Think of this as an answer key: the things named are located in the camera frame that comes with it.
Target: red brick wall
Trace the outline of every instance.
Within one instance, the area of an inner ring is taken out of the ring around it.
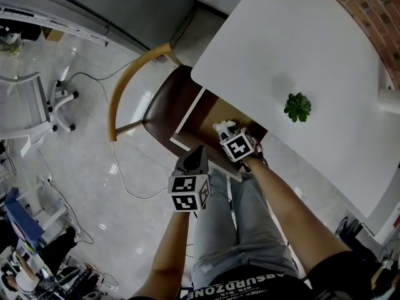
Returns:
[[[336,0],[372,42],[400,89],[400,0]]]

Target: tiled floor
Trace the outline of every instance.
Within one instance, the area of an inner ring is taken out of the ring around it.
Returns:
[[[180,60],[193,66],[222,24],[221,18],[199,10],[176,46]],[[13,77],[39,71],[49,92],[50,85],[60,78],[66,66],[69,66],[67,78],[76,72],[101,78],[137,56],[117,46],[102,47],[74,36],[65,35],[59,43],[46,42],[41,37],[25,44],[19,60],[0,54],[0,74]],[[154,94],[172,70],[169,62],[149,63],[144,67],[122,97],[117,125],[129,123],[142,95]],[[108,98],[119,75],[102,81]],[[119,173],[113,172],[115,162],[106,129],[108,107],[100,85],[78,76],[72,89],[78,90],[80,97],[65,105],[64,111],[76,130],[70,133],[59,130],[45,137],[40,150],[48,166],[37,151],[24,159],[12,152],[18,170],[16,180],[27,186],[37,178],[47,179],[52,172],[56,186],[95,241],[94,245],[79,243],[74,255],[112,274],[119,287],[111,294],[126,298],[144,282],[172,210],[164,206],[165,191],[148,201],[134,199],[125,192]],[[275,137],[268,135],[263,145],[270,166],[289,185],[297,187],[311,210],[329,229],[335,230],[347,213],[336,196],[336,188]],[[131,136],[119,137],[115,151],[130,192],[146,198],[166,187],[176,157],[146,131],[137,129]],[[194,223],[192,219],[189,243],[193,241]],[[81,237],[88,240],[83,233]],[[187,273],[190,267],[188,258]]]

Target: light blue jeans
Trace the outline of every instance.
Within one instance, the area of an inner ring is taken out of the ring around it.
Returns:
[[[206,209],[198,215],[194,232],[195,289],[203,288],[220,274],[238,266],[252,265],[298,276],[291,252],[269,212],[261,188],[253,176],[242,182],[231,179],[233,223],[226,175],[210,170],[211,193]]]

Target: white table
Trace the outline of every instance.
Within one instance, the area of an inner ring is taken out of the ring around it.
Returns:
[[[365,217],[377,206],[400,161],[400,115],[378,109],[379,81],[391,81],[335,0],[242,0],[192,78],[295,150]],[[312,103],[305,123],[283,112],[298,92]]]

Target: green succulent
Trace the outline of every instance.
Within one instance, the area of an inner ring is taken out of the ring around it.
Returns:
[[[296,95],[291,93],[286,102],[284,112],[287,113],[294,123],[298,119],[300,122],[305,123],[307,121],[307,116],[309,116],[311,112],[311,102],[306,96],[303,96],[301,92]]]

